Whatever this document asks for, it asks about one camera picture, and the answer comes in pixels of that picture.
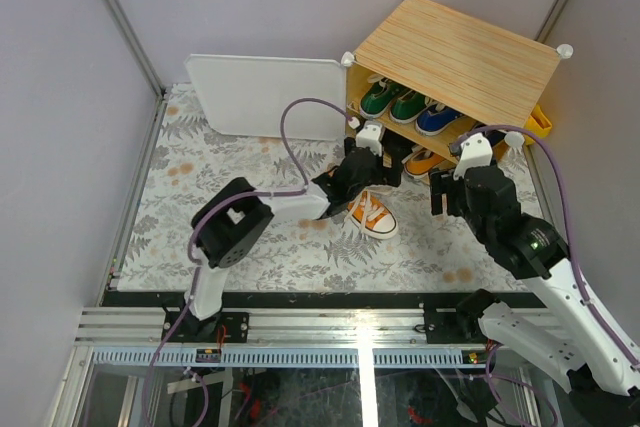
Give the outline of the white cabinet door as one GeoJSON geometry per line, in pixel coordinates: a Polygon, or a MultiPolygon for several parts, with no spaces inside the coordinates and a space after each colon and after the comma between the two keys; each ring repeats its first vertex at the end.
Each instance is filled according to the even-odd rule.
{"type": "Polygon", "coordinates": [[[335,60],[192,54],[184,62],[205,118],[223,135],[278,137],[286,116],[289,139],[337,141],[345,117],[309,101],[346,107],[346,69],[335,60]]]}

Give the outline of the orange sneaker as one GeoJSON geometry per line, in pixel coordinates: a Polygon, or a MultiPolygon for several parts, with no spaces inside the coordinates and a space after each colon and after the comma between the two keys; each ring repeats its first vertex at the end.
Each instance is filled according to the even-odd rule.
{"type": "Polygon", "coordinates": [[[338,206],[338,213],[345,214],[343,223],[350,220],[360,234],[373,239],[393,238],[399,230],[398,221],[381,200],[381,196],[392,190],[392,187],[379,185],[363,188],[353,199],[338,206]]]}
{"type": "Polygon", "coordinates": [[[421,180],[428,176],[429,172],[437,167],[446,158],[431,150],[420,147],[412,152],[403,162],[404,173],[414,180],[421,180]]]}

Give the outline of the green sneaker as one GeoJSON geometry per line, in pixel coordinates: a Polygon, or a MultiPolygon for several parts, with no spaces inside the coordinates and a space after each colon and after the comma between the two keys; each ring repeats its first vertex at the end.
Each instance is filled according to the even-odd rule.
{"type": "Polygon", "coordinates": [[[397,98],[391,107],[389,117],[399,124],[407,124],[416,120],[433,102],[429,96],[425,96],[414,90],[408,90],[397,98]]]}
{"type": "Polygon", "coordinates": [[[375,82],[360,101],[359,112],[366,119],[380,117],[399,96],[408,88],[387,77],[375,82]]]}

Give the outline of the wooden shoe cabinet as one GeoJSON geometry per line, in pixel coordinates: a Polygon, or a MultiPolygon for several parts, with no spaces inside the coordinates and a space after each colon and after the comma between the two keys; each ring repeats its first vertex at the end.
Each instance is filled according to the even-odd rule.
{"type": "Polygon", "coordinates": [[[403,0],[343,54],[346,104],[357,112],[370,87],[388,79],[462,113],[434,136],[392,121],[389,113],[378,120],[450,168],[457,162],[451,144],[475,122],[524,126],[559,63],[572,54],[569,44],[549,47],[432,0],[403,0]]]}

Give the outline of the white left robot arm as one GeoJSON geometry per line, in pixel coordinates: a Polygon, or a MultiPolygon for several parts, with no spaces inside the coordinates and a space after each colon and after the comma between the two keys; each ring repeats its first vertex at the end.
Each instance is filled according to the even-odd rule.
{"type": "Polygon", "coordinates": [[[231,180],[192,218],[187,255],[196,266],[176,329],[183,339],[208,341],[221,323],[223,292],[232,266],[243,260],[271,223],[324,220],[350,211],[372,186],[401,183],[403,148],[371,149],[346,141],[337,166],[302,187],[260,192],[246,178],[231,180]]]}

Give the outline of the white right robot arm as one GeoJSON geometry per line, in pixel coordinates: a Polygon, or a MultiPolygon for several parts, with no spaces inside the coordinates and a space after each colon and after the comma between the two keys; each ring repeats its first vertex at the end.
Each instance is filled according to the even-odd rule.
{"type": "Polygon", "coordinates": [[[592,313],[594,297],[580,293],[566,242],[547,221],[521,208],[514,182],[496,165],[429,175],[431,210],[464,219],[476,240],[502,268],[521,281],[568,334],[562,340],[495,304],[456,316],[467,341],[486,336],[505,344],[541,369],[566,392],[601,391],[621,397],[639,393],[639,363],[623,350],[637,346],[621,334],[613,341],[592,313]]]}

